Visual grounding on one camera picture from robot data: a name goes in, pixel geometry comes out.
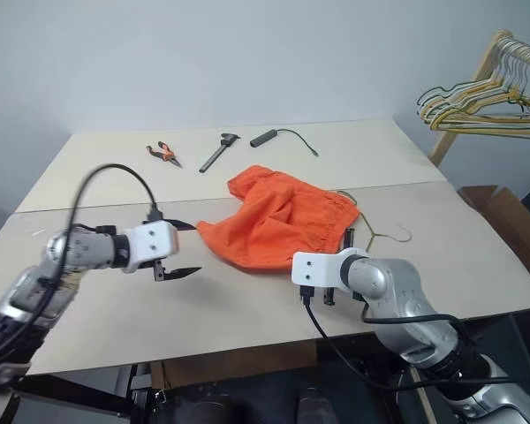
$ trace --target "white wall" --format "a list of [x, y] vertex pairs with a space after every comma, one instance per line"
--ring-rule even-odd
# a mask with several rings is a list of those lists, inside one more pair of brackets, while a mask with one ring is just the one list
[[[0, 225], [75, 132], [393, 116], [428, 149], [415, 99], [498, 28], [530, 43], [530, 0], [0, 0]], [[459, 137], [443, 171], [522, 195], [530, 141]]]

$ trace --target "cable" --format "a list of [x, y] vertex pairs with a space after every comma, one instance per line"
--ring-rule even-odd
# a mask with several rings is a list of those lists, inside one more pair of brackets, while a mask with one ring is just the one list
[[368, 318], [367, 311], [369, 304], [365, 302], [365, 306], [361, 311], [361, 320], [366, 324], [413, 324], [416, 322], [430, 322], [430, 321], [448, 321], [459, 335], [469, 344], [475, 345], [475, 342], [469, 336], [469, 331], [465, 324], [456, 316], [449, 314], [430, 314], [420, 316], [406, 316], [402, 318]]
[[334, 342], [332, 342], [331, 339], [328, 337], [328, 335], [326, 335], [326, 333], [320, 326], [320, 323], [316, 320], [316, 317], [314, 316], [314, 313], [312, 312], [312, 309], [310, 308], [310, 296], [304, 295], [302, 296], [302, 298], [303, 298], [304, 306], [308, 312], [308, 316], [310, 317], [310, 320], [312, 321], [312, 323], [314, 324], [318, 332], [320, 332], [324, 341], [328, 343], [329, 347], [337, 354], [337, 356], [339, 356], [339, 358], [345, 363], [345, 365], [348, 366], [353, 371], [354, 374], [356, 374], [363, 382], [365, 382], [369, 386], [374, 387], [378, 390], [407, 391], [407, 390], [422, 389], [424, 387], [436, 386], [436, 385], [451, 386], [451, 385], [457, 385], [457, 384], [506, 384], [506, 383], [513, 383], [513, 382], [529, 382], [530, 383], [530, 378], [528, 377], [493, 377], [493, 378], [480, 378], [480, 379], [426, 380], [424, 382], [415, 382], [411, 384], [406, 384], [404, 386], [387, 386], [385, 384], [380, 384], [374, 380], [371, 380], [369, 377], [367, 377], [365, 374], [359, 371], [340, 352], [340, 350], [337, 349]]
[[[163, 217], [163, 214], [161, 214], [161, 212], [157, 208], [155, 197], [153, 196], [153, 193], [151, 193], [151, 189], [149, 188], [148, 184], [137, 172], [135, 172], [131, 168], [125, 165], [122, 165], [120, 163], [107, 163], [105, 165], [99, 166], [95, 170], [92, 170], [80, 183], [80, 187], [77, 190], [77, 195], [75, 196], [75, 199], [72, 203], [71, 213], [69, 215], [69, 219], [67, 220], [66, 229], [64, 231], [66, 236], [65, 236], [63, 251], [61, 253], [59, 262], [57, 263], [57, 269], [55, 271], [55, 274], [49, 281], [40, 281], [40, 283], [43, 283], [46, 285], [46, 289], [42, 297], [40, 298], [39, 303], [37, 304], [37, 307], [32, 312], [29, 319], [26, 322], [24, 322], [24, 324], [8, 340], [5, 340], [2, 344], [0, 344], [0, 355], [6, 349], [14, 348], [15, 344], [22, 338], [24, 333], [26, 333], [30, 329], [30, 327], [35, 323], [35, 321], [42, 315], [43, 311], [47, 308], [51, 299], [53, 299], [53, 296], [55, 295], [57, 288], [61, 284], [61, 277], [63, 276], [63, 273], [64, 273], [64, 265], [66, 264], [67, 252], [69, 250], [72, 228], [74, 227], [74, 218], [77, 215], [77, 208], [79, 207], [82, 194], [84, 193], [85, 188], [87, 188], [88, 183], [92, 180], [94, 176], [96, 176], [96, 174], [98, 174], [99, 172], [102, 172], [103, 170], [107, 170], [110, 168], [125, 170], [126, 172], [129, 172], [134, 177], [136, 177], [140, 181], [140, 183], [145, 187], [146, 191], [148, 192], [149, 199], [151, 201], [151, 211], [149, 213], [149, 217], [156, 218], [158, 215]], [[8, 356], [9, 354], [2, 354], [2, 356], [0, 356], [0, 363], [4, 362], [4, 360]]]
[[84, 228], [85, 230], [90, 232], [98, 232], [96, 228], [89, 227], [88, 225], [85, 225], [83, 223], [76, 223], [72, 226], [72, 228]]
[[296, 131], [289, 130], [288, 128], [279, 128], [277, 131], [278, 131], [278, 132], [280, 132], [280, 131], [286, 131], [286, 132], [288, 132], [288, 133], [293, 133], [294, 135], [296, 135], [297, 137], [299, 137], [299, 138], [304, 142], [304, 144], [307, 145], [307, 148], [310, 149], [310, 151], [312, 152], [312, 154], [313, 154], [314, 156], [319, 156], [319, 155], [318, 155], [318, 152], [315, 151], [315, 150], [314, 150], [314, 149], [313, 149], [313, 148], [307, 143], [307, 141], [304, 140], [304, 137], [302, 137], [302, 136], [301, 136], [299, 133], [297, 133]]

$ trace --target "clothes hanger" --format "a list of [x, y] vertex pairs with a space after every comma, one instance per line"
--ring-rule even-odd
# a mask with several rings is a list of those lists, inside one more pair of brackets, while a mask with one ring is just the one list
[[[530, 58], [530, 46], [524, 47], [525, 51], [521, 52], [521, 55], [524, 58]], [[491, 95], [492, 92], [488, 92], [487, 95], [479, 97], [473, 96], [466, 98], [466, 101], [459, 105], [460, 110], [455, 111], [452, 109], [449, 109], [447, 111], [441, 111], [441, 114], [439, 117], [436, 117], [432, 122], [430, 127], [432, 129], [437, 129], [438, 127], [442, 126], [444, 123], [451, 122], [452, 120], [459, 123], [459, 121], [463, 121], [465, 117], [470, 119], [473, 122], [482, 121], [487, 124], [487, 127], [492, 127], [493, 123], [499, 123], [499, 124], [530, 124], [530, 115], [523, 116], [520, 115], [507, 115], [507, 117], [480, 117], [475, 116], [474, 114], [482, 109], [485, 106], [491, 105], [491, 104], [498, 104], [500, 102], [509, 102], [514, 101], [518, 102], [519, 104], [524, 104], [530, 109], [530, 97], [523, 96], [523, 93], [526, 89], [526, 85], [528, 82], [527, 78], [527, 64], [525, 60], [514, 60], [513, 61], [513, 67], [511, 68], [511, 71], [514, 73], [514, 78], [512, 81], [515, 81], [516, 84], [514, 87], [511, 87], [508, 93], [504, 94], [495, 94]]]
[[420, 109], [420, 117], [425, 123], [429, 124], [435, 113], [440, 109], [451, 106], [453, 102], [463, 100], [464, 96], [479, 92], [479, 90], [482, 91], [486, 88], [498, 87], [504, 81], [504, 75], [506, 74], [506, 71], [503, 72], [502, 69], [503, 62], [499, 60], [497, 67], [488, 79], [475, 81], [471, 85], [460, 86], [458, 89], [453, 90], [448, 97], [440, 98], [437, 96]]
[[[500, 50], [501, 55], [503, 53], [505, 45], [514, 43], [511, 39], [508, 39], [508, 38], [502, 39], [499, 42], [501, 42], [501, 46], [497, 46], [497, 48]], [[457, 86], [454, 86], [454, 88], [450, 90], [450, 92], [446, 96], [439, 95], [435, 92], [432, 95], [427, 96], [424, 99], [422, 106], [419, 108], [420, 116], [424, 117], [425, 115], [427, 115], [428, 106], [436, 106], [437, 101], [440, 100], [440, 97], [443, 98], [444, 100], [455, 99], [456, 95], [459, 95], [461, 93], [471, 94], [475, 92], [475, 90], [481, 90], [484, 87], [488, 87], [489, 84], [492, 84], [493, 86], [498, 85], [499, 81], [503, 79], [503, 77], [501, 77], [501, 75], [503, 75], [503, 73], [501, 72], [501, 69], [503, 68], [502, 64], [503, 64], [502, 61], [499, 60], [497, 67], [493, 70], [493, 72], [491, 73], [491, 76], [488, 79], [482, 79], [479, 81], [470, 81], [470, 82], [458, 84]]]
[[[504, 43], [504, 42], [510, 42], [510, 41], [511, 41], [510, 39], [506, 38], [506, 39], [500, 40], [499, 42]], [[488, 79], [483, 79], [483, 80], [479, 80], [479, 81], [461, 82], [461, 83], [458, 83], [455, 86], [453, 86], [450, 90], [445, 90], [441, 86], [430, 88], [427, 92], [423, 93], [418, 98], [418, 100], [416, 101], [416, 104], [419, 105], [420, 108], [421, 108], [421, 107], [423, 107], [424, 104], [426, 104], [427, 102], [432, 101], [436, 97], [447, 98], [447, 97], [450, 97], [450, 96], [454, 95], [458, 90], [463, 90], [463, 89], [467, 89], [467, 88], [470, 88], [470, 87], [478, 87], [479, 85], [481, 85], [481, 84], [483, 84], [485, 82], [488, 82], [488, 81], [491, 81], [491, 80], [496, 80], [496, 72], [497, 72], [497, 70], [498, 70], [498, 66], [495, 68], [495, 70], [493, 70], [493, 72], [491, 73], [491, 76]]]
[[510, 139], [530, 140], [530, 136], [521, 135], [521, 132], [515, 132], [515, 133], [476, 132], [475, 130], [465, 130], [465, 129], [458, 129], [458, 128], [450, 129], [447, 131], [448, 133], [481, 134], [481, 135], [490, 135], [493, 137], [508, 137]]
[[475, 113], [484, 106], [507, 102], [520, 97], [518, 87], [513, 86], [513, 82], [518, 75], [514, 71], [512, 64], [507, 62], [507, 57], [511, 56], [504, 54], [506, 49], [512, 47], [517, 49], [519, 46], [513, 41], [509, 41], [501, 47], [501, 60], [499, 60], [499, 63], [501, 64], [501, 67], [504, 67], [505, 69], [503, 77], [500, 80], [501, 84], [498, 85], [498, 83], [494, 81], [493, 84], [487, 82], [480, 87], [471, 87], [457, 94], [456, 98], [447, 99], [446, 102], [442, 102], [439, 107], [435, 106], [429, 110], [425, 116], [426, 120], [430, 121], [429, 125], [432, 130], [437, 129], [440, 123], [453, 113], [468, 111], [467, 109], [472, 106], [473, 107], [470, 111]]

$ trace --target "hanger rack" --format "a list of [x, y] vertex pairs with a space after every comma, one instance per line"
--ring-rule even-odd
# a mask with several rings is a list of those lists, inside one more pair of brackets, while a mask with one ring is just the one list
[[[493, 36], [493, 39], [491, 40], [491, 43], [487, 47], [487, 50], [485, 51], [485, 55], [483, 59], [481, 60], [481, 65], [479, 66], [478, 71], [473, 75], [473, 80], [485, 80], [491, 76], [493, 71], [498, 65], [499, 60], [499, 42], [501, 40], [504, 40], [506, 38], [510, 38], [511, 41], [513, 41], [515, 46], [520, 47], [530, 47], [530, 45], [520, 42], [518, 40], [515, 40], [512, 33], [510, 31], [507, 31], [505, 29], [499, 30], [496, 32], [496, 34]], [[521, 51], [523, 49], [514, 49], [512, 51], [505, 51], [505, 55], [510, 55], [512, 57], [516, 57], [519, 60], [522, 60], [523, 62], [530, 65], [530, 55], [524, 56], [521, 54]], [[434, 148], [428, 155], [428, 159], [435, 165], [439, 166], [440, 163], [443, 160], [443, 157], [446, 153], [448, 153], [448, 150], [450, 149], [451, 145], [453, 144], [453, 141], [458, 137], [457, 132], [443, 132], [440, 137], [438, 137], [438, 140], [436, 141]]]

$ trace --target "pliers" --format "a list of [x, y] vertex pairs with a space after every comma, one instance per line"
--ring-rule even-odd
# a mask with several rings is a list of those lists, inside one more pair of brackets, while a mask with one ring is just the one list
[[154, 149], [151, 146], [146, 146], [146, 149], [148, 152], [155, 156], [160, 158], [164, 162], [171, 162], [173, 165], [178, 166], [179, 168], [182, 168], [183, 166], [180, 164], [180, 162], [177, 160], [177, 157], [173, 153], [173, 151], [162, 141], [158, 141], [157, 145], [163, 149], [163, 152], [155, 152]]

